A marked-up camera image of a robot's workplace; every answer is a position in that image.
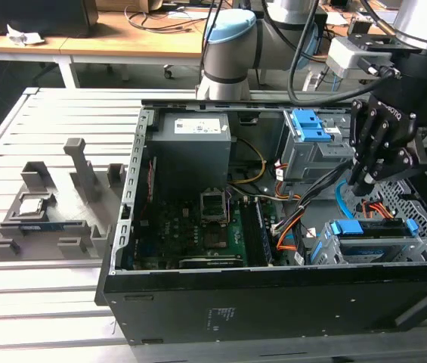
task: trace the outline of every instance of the light blue joint cap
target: light blue joint cap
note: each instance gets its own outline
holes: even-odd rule
[[[206,34],[215,18],[214,14],[209,19]],[[218,44],[228,42],[248,32],[255,25],[255,14],[250,10],[227,9],[221,10],[215,22],[209,43]]]

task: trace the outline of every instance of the wooden desk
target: wooden desk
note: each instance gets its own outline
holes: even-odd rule
[[[142,15],[133,19],[141,23]],[[186,20],[148,20],[148,27],[167,26]],[[68,38],[60,47],[61,54],[106,55],[120,57],[201,57],[204,21],[187,25],[188,33],[158,34],[131,26],[123,13],[100,13],[98,24],[87,39]]]
[[[335,11],[323,5],[325,11]],[[353,13],[343,13],[350,21]],[[162,17],[148,20],[146,26],[165,26],[184,20]],[[0,60],[55,62],[60,67],[67,88],[79,87],[74,63],[121,64],[171,64],[197,66],[201,57],[201,37],[204,21],[190,24],[189,33],[158,34],[136,29],[122,12],[100,12],[98,24],[87,39],[46,37],[41,45],[20,47],[0,36]],[[328,26],[341,36],[346,36],[348,26]],[[382,34],[374,26],[370,33]]]

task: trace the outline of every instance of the yellow wire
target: yellow wire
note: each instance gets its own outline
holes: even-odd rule
[[[260,151],[258,151],[258,149],[255,146],[253,146],[252,144],[250,144],[244,138],[238,138],[238,139],[241,140],[241,141],[243,141],[243,142],[245,142],[247,145],[249,145],[257,153],[258,157],[261,160],[261,170],[260,170],[260,173],[257,174],[257,176],[254,176],[253,178],[243,179],[243,180],[233,180],[233,181],[230,181],[230,183],[231,184],[246,184],[246,183],[251,183],[251,182],[254,182],[257,179],[260,179],[264,175],[266,161],[265,161],[264,157],[260,154]]]

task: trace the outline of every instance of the desk leg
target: desk leg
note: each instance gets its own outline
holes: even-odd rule
[[[129,81],[129,69],[127,64],[121,64],[121,78],[123,82]]]
[[[265,78],[267,78],[267,70],[261,69],[260,70],[260,85],[264,85],[265,84]]]
[[[74,63],[69,55],[55,57],[55,62],[59,65],[63,83],[66,88],[80,88]]]

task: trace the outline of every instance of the blue cable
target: blue cable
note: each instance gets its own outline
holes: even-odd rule
[[[336,82],[337,82],[337,76],[334,76],[333,89],[331,90],[332,92],[334,92],[334,88],[336,87]]]
[[[344,200],[342,200],[342,195],[341,195],[341,187],[347,184],[346,180],[341,181],[338,186],[336,187],[336,201],[337,204],[339,205],[339,208],[341,209],[341,211],[344,213],[344,215],[346,217],[348,217],[349,219],[353,219],[354,216],[352,215],[351,211],[349,210],[348,206],[346,206],[346,203],[344,203]]]

